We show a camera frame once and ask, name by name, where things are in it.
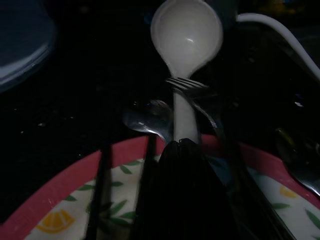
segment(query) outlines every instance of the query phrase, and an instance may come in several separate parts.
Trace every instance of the chopstick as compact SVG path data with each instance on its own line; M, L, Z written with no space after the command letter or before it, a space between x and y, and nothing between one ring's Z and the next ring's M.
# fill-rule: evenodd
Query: chopstick
M144 164L135 208L135 218L131 227L129 240L141 240L144 233L144 208L145 204L148 204L146 202L146 194L148 194L150 183L152 182L152 178L155 175L155 170L158 166L158 163L155 161L156 140L157 136L155 134L148 137L148 144L144 156Z
M99 209L104 190L105 172L111 163L111 147L108 145L101 148L100 161L95 178L93 198L91 202L90 215L85 234L85 240L96 240L99 224Z
M218 126L217 134L223 153L230 160L230 170L237 184L237 190L241 191L249 215L254 216L251 226L256 230L260 239L295 240L276 211L272 208L266 196L260 190L254 179L249 174L238 143L231 137L228 131L224 131L222 123Z

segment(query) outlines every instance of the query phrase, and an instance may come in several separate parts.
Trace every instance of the black granite surface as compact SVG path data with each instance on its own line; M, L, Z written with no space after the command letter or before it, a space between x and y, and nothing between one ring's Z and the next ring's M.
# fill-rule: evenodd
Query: black granite surface
M168 94L167 67L143 22L156 7L91 9L83 15L74 7L59 18L51 57L0 95L1 222L71 164L102 145L139 136L121 122L129 101ZM319 86L256 26L226 32L217 58L193 78L224 93L225 125L243 142L277 154L278 127L319 136ZM203 133L213 132L198 119Z

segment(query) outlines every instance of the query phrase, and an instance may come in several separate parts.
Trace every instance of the metal spoon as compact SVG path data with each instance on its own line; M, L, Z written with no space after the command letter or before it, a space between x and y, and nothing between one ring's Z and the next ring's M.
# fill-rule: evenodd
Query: metal spoon
M288 172L320 199L319 156L310 154L297 138L283 129L276 130L276 147Z
M129 129L157 134L165 144L173 139L171 133L173 113L164 101L151 100L145 105L144 111L127 108L122 121Z

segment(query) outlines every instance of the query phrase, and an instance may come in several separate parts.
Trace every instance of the white plastic utensil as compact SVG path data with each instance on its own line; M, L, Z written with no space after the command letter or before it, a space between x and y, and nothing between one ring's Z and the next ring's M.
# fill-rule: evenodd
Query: white plastic utensil
M167 0L151 24L155 48L175 78L191 74L213 59L223 42L223 28L216 12L202 0ZM199 142L192 106L174 93L174 140Z

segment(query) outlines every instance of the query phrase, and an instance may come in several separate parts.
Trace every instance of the fork tines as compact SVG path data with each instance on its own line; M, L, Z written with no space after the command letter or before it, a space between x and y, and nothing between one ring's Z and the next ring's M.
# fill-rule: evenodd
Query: fork tines
M166 82L175 85L180 90L189 90L189 89L196 89L196 88L208 88L207 85L202 84L201 82L194 81L191 79L185 79L181 77L169 77L167 78Z

